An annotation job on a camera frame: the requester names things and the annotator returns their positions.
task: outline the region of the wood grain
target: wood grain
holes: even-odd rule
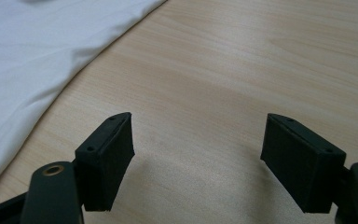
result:
[[[358,161],[358,1],[168,1],[68,84],[1,175],[0,202],[124,111],[136,156],[112,212],[87,223],[333,223],[335,206],[302,214],[259,156],[273,112]]]

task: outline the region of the brass insert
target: brass insert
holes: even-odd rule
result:
[[[49,166],[48,168],[46,168],[43,171],[43,175],[46,175],[46,176],[57,175],[62,171],[63,171],[63,166],[61,166],[61,165],[52,165],[52,166]]]

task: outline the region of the white cloth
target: white cloth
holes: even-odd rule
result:
[[[71,78],[164,0],[0,0],[0,174]]]

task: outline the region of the black bracket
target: black bracket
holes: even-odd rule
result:
[[[358,163],[344,167],[346,153],[294,119],[268,114],[261,160],[304,213],[329,213],[336,223],[358,223]]]
[[[110,211],[134,155],[131,113],[110,117],[73,162],[39,168],[28,192],[0,203],[0,223],[83,223],[83,204],[86,211]]]

